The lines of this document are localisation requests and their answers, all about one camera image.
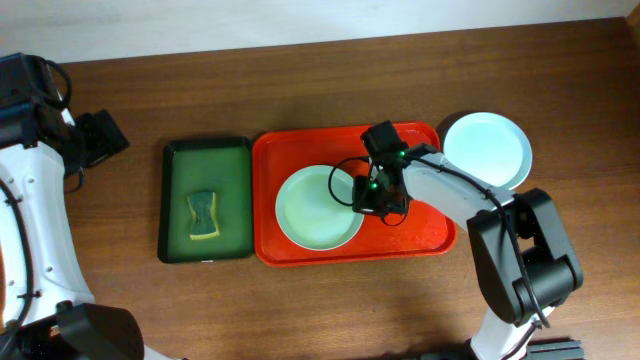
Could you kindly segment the light green plate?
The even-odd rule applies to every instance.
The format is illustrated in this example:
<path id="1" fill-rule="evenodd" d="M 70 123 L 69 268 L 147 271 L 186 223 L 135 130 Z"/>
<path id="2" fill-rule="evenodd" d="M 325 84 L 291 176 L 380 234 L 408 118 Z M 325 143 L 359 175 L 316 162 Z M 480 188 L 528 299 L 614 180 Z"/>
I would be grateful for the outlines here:
<path id="1" fill-rule="evenodd" d="M 280 187 L 275 202 L 277 223 L 295 245 L 329 251 L 348 243 L 359 232 L 364 216 L 344 203 L 353 178 L 328 165 L 302 168 Z"/>

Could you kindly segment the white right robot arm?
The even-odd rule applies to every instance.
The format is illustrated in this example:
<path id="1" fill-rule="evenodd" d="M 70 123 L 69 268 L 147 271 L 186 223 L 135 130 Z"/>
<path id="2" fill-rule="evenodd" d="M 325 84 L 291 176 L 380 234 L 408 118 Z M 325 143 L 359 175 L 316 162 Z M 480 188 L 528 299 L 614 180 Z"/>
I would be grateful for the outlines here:
<path id="1" fill-rule="evenodd" d="M 575 250 L 551 197 L 493 187 L 449 164 L 432 147 L 369 150 L 367 175 L 354 180 L 354 211 L 406 215 L 421 202 L 469 236 L 477 280 L 488 305 L 479 330 L 431 359 L 582 359 L 578 340 L 531 341 L 548 316 L 583 283 Z"/>

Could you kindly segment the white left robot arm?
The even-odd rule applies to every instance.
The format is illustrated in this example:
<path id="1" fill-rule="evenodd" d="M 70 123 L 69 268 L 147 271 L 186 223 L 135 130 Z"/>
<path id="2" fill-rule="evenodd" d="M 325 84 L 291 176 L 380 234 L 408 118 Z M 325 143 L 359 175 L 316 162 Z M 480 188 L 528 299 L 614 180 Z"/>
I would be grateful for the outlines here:
<path id="1" fill-rule="evenodd" d="M 96 304 L 65 208 L 65 178 L 127 145 L 106 111 L 73 118 L 36 99 L 2 108 L 2 358 L 161 358 L 129 311 Z"/>

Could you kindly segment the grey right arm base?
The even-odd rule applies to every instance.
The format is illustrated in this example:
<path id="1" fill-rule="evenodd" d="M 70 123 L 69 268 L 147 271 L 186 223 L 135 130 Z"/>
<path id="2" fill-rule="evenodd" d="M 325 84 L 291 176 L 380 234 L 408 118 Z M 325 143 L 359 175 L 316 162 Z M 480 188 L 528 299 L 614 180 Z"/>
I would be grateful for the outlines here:
<path id="1" fill-rule="evenodd" d="M 585 360 L 585 351 L 575 340 L 530 344 L 524 360 Z"/>

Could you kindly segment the light blue plate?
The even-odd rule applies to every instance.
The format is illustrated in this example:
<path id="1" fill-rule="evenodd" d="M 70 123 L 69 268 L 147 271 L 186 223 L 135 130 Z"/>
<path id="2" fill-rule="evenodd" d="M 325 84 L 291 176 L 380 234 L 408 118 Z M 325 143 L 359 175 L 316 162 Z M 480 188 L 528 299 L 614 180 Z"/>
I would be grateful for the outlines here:
<path id="1" fill-rule="evenodd" d="M 436 131 L 445 158 L 480 180 L 513 190 L 530 174 L 531 143 L 509 118 L 492 112 L 460 112 L 441 122 Z"/>

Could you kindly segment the green and yellow sponge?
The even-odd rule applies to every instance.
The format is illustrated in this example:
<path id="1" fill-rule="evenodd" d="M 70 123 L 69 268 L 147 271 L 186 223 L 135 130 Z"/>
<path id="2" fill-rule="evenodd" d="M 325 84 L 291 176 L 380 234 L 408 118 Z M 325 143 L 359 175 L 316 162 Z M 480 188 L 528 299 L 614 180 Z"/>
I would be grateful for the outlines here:
<path id="1" fill-rule="evenodd" d="M 190 238 L 192 240 L 207 240 L 220 234 L 220 227 L 216 217 L 216 193 L 197 192 L 188 198 L 188 206 L 192 217 Z"/>

